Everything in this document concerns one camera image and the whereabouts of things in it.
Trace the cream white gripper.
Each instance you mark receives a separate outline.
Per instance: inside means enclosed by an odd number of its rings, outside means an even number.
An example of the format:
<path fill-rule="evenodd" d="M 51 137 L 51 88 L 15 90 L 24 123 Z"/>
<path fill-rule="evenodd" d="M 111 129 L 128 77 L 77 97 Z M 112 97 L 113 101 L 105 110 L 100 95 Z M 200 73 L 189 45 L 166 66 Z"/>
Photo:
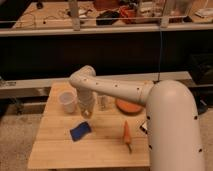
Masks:
<path fill-rule="evenodd" d="M 95 98 L 93 92 L 88 89 L 78 89 L 77 96 L 81 115 L 84 118 L 90 118 L 93 114 L 93 108 L 95 105 Z"/>

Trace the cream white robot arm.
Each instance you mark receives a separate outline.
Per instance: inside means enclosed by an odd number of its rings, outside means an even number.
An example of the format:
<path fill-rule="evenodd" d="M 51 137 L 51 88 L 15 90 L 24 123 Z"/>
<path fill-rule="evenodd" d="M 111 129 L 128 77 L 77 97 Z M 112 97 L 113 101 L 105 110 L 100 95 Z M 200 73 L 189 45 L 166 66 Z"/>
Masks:
<path fill-rule="evenodd" d="M 183 83 L 158 83 L 100 78 L 86 65 L 71 74 L 82 111 L 93 107 L 94 91 L 146 108 L 150 171 L 205 171 L 195 99 Z"/>

